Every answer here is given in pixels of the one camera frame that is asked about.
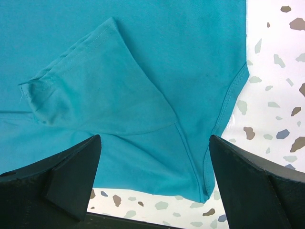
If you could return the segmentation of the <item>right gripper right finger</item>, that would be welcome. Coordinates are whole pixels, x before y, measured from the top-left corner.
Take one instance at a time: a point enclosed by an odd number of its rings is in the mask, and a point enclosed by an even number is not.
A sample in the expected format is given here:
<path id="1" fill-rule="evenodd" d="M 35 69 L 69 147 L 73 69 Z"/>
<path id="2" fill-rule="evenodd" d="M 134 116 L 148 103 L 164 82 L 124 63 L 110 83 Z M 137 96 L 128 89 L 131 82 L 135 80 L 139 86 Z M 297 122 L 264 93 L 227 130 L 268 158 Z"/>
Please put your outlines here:
<path id="1" fill-rule="evenodd" d="M 305 175 L 212 135 L 209 151 L 231 229 L 303 229 Z"/>

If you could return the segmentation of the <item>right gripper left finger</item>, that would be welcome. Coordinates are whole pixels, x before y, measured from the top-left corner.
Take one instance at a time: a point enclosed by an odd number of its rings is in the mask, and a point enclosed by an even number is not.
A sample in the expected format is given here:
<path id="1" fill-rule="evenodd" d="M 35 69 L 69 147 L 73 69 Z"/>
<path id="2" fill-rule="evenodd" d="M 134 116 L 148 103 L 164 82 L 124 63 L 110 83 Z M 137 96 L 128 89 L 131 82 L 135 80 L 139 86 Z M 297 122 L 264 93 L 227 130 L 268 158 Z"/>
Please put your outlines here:
<path id="1" fill-rule="evenodd" d="M 101 137 L 0 176 L 2 229 L 97 229 L 87 212 Z"/>

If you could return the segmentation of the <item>teal t shirt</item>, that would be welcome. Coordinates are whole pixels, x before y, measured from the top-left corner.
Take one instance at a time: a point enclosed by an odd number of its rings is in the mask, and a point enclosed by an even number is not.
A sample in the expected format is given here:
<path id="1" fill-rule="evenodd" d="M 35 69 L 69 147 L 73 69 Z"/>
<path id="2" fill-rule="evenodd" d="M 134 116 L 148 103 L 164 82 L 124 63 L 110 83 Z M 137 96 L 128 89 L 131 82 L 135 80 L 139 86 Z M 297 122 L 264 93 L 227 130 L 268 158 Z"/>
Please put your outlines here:
<path id="1" fill-rule="evenodd" d="M 3 0 L 0 170 L 98 134 L 95 187 L 204 203 L 248 77 L 244 0 Z"/>

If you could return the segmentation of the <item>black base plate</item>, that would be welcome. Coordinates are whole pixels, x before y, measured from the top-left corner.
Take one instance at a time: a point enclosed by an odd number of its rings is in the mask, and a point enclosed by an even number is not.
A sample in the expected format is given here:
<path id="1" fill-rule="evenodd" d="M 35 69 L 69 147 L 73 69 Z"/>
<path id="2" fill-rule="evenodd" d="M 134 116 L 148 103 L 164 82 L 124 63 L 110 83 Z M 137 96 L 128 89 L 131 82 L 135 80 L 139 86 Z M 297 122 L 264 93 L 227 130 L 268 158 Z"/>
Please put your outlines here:
<path id="1" fill-rule="evenodd" d="M 177 227 L 154 224 L 144 221 L 124 219 L 96 213 L 87 213 L 79 229 L 176 229 Z"/>

